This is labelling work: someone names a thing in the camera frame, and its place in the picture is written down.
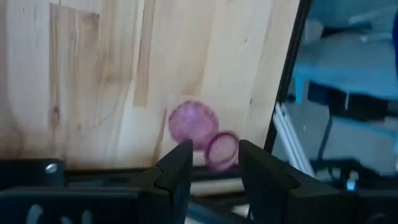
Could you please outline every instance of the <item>black cable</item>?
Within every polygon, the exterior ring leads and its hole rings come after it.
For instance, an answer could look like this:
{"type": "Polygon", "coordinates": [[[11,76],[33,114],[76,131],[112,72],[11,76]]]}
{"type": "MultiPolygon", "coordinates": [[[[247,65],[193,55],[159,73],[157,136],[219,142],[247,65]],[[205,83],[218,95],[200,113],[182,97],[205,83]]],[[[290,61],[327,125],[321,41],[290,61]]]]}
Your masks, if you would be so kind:
{"type": "Polygon", "coordinates": [[[318,151],[318,156],[317,156],[318,161],[321,161],[323,159],[323,154],[325,153],[326,144],[328,143],[328,140],[329,140],[329,135],[330,135],[332,125],[333,125],[333,119],[331,116],[329,116],[328,124],[326,126],[325,133],[323,134],[321,146],[319,147],[319,151],[318,151]]]}

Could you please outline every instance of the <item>purple onion slice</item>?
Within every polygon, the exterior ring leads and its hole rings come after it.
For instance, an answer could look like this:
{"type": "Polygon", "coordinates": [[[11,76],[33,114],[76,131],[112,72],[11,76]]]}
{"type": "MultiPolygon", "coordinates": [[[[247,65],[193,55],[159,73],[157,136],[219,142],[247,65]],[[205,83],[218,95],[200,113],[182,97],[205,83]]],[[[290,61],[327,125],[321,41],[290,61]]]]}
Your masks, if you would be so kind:
{"type": "Polygon", "coordinates": [[[204,151],[218,132],[215,112],[200,101],[186,101],[169,116],[169,132],[174,141],[192,139],[194,151],[204,151]]]}
{"type": "Polygon", "coordinates": [[[205,151],[206,164],[210,169],[222,172],[234,166],[238,157],[239,138],[235,133],[218,133],[205,151]]]}

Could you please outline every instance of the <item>metal bolt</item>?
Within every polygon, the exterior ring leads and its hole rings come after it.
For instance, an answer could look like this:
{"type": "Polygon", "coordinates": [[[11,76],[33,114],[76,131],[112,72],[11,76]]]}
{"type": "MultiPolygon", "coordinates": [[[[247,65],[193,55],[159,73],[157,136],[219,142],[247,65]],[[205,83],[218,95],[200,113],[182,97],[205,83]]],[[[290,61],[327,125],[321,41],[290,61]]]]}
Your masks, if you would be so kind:
{"type": "Polygon", "coordinates": [[[57,171],[58,165],[57,164],[50,164],[45,168],[46,174],[53,174],[57,171]]]}

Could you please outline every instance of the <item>black plastic part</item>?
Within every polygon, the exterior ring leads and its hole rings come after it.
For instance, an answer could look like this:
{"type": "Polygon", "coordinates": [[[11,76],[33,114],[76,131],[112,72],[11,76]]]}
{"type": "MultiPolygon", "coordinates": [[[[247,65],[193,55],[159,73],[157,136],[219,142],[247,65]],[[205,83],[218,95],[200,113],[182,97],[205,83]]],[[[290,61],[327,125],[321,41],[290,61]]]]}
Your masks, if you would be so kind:
{"type": "Polygon", "coordinates": [[[357,224],[398,223],[397,190],[362,190],[358,195],[357,224]]]}
{"type": "Polygon", "coordinates": [[[203,198],[216,203],[217,205],[222,205],[228,208],[233,208],[238,205],[245,205],[248,203],[246,194],[242,192],[233,192],[227,194],[217,194],[204,196],[203,198]]]}
{"type": "MultiPolygon", "coordinates": [[[[92,223],[184,223],[192,159],[192,142],[187,141],[155,167],[139,176],[134,175],[138,177],[135,180],[125,177],[128,181],[120,187],[81,185],[72,188],[62,185],[48,187],[45,184],[32,187],[22,184],[28,187],[3,190],[0,194],[0,223],[39,221],[46,224],[61,223],[61,219],[81,223],[81,219],[87,216],[92,223]]],[[[25,171],[23,175],[28,176],[30,172],[25,171]]]]}
{"type": "Polygon", "coordinates": [[[326,105],[330,116],[358,121],[382,121],[388,112],[389,101],[361,94],[347,94],[336,88],[310,82],[308,100],[326,105]]]}
{"type": "Polygon", "coordinates": [[[197,222],[209,224],[253,223],[225,207],[195,196],[190,197],[187,216],[197,222]]]}
{"type": "Polygon", "coordinates": [[[353,223],[356,220],[355,194],[334,189],[248,141],[239,142],[239,165],[256,223],[353,223]]]}
{"type": "MultiPolygon", "coordinates": [[[[125,185],[134,181],[147,168],[141,169],[119,169],[119,170],[67,170],[66,182],[73,186],[86,187],[110,187],[125,185]]],[[[192,182],[206,180],[223,180],[241,178],[239,166],[234,166],[224,172],[213,172],[205,166],[193,167],[192,182]]]]}
{"type": "Polygon", "coordinates": [[[65,163],[59,159],[0,160],[0,190],[16,186],[63,187],[65,163]],[[46,172],[55,165],[55,172],[46,172]]]}

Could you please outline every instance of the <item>wooden board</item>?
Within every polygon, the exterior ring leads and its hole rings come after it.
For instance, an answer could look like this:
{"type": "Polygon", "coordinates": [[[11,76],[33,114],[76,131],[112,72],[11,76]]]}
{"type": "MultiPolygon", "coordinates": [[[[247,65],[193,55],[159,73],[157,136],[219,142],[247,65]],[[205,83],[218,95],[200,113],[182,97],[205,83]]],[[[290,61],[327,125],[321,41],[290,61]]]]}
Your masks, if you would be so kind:
{"type": "Polygon", "coordinates": [[[187,98],[263,146],[298,3],[0,0],[0,157],[150,166],[187,98]]]}

